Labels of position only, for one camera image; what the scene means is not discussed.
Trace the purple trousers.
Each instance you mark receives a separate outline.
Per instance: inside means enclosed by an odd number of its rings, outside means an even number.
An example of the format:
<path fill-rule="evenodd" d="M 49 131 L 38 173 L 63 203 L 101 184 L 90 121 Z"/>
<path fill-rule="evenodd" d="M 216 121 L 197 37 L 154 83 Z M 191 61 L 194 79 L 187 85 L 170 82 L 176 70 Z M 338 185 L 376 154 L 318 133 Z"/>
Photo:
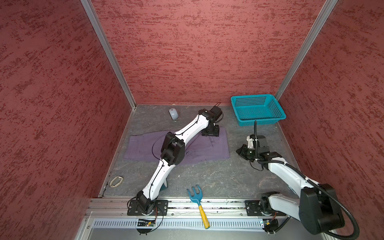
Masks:
<path fill-rule="evenodd" d="M 165 135 L 168 131 L 131 136 L 123 160 L 158 163 Z M 218 137 L 194 136 L 186 145 L 185 157 L 180 165 L 193 165 L 206 161 L 221 161 L 230 158 L 226 129 L 220 128 Z"/>

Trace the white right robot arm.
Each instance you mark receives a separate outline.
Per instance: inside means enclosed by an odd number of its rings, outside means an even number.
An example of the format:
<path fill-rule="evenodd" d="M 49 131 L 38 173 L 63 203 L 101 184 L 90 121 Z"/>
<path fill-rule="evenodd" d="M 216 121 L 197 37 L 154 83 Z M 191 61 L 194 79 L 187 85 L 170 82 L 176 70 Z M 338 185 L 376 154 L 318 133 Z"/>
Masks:
<path fill-rule="evenodd" d="M 277 152 L 259 153 L 246 145 L 236 152 L 250 164 L 260 163 L 262 170 L 277 175 L 297 195 L 296 198 L 291 198 L 276 191 L 262 194 L 257 209 L 264 216 L 272 216 L 276 212 L 284 213 L 300 221 L 313 235 L 345 226 L 342 208 L 332 199 L 337 198 L 332 186 L 321 185 L 303 175 Z"/>

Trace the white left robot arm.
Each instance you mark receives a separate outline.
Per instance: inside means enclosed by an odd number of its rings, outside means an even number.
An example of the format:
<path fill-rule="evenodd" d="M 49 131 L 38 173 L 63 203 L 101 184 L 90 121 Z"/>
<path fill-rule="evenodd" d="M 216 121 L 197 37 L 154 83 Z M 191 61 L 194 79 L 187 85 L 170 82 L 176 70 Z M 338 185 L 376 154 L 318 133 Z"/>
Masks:
<path fill-rule="evenodd" d="M 219 136 L 220 128 L 217 122 L 222 115 L 221 108 L 217 106 L 210 110 L 199 110 L 197 116 L 184 128 L 165 135 L 157 169 L 148 184 L 136 195 L 140 210 L 145 215 L 153 211 L 155 200 L 159 196 L 161 187 L 167 185 L 167 177 L 171 170 L 184 159 L 187 143 L 199 133 L 204 137 Z"/>

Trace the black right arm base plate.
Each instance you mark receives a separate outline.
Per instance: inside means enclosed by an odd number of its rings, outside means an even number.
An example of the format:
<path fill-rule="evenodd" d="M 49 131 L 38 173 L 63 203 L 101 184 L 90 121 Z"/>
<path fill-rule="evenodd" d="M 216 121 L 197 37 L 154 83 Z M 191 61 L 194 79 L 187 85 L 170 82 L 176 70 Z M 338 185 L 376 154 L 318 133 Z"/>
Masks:
<path fill-rule="evenodd" d="M 264 214 L 261 212 L 260 201 L 259 200 L 245 200 L 245 209 L 247 216 L 249 217 L 267 217 L 272 218 L 277 217 L 286 217 L 287 215 L 281 212 L 273 211 L 272 214 Z"/>

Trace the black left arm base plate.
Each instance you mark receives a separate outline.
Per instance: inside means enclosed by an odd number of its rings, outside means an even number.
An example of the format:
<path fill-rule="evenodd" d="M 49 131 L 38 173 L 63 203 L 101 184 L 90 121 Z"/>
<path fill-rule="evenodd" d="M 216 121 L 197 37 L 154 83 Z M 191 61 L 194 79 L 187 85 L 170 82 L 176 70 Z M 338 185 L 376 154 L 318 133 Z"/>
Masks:
<path fill-rule="evenodd" d="M 128 203 L 127 216 L 166 216 L 168 211 L 168 200 L 156 200 L 142 208 L 138 200 L 134 199 Z"/>

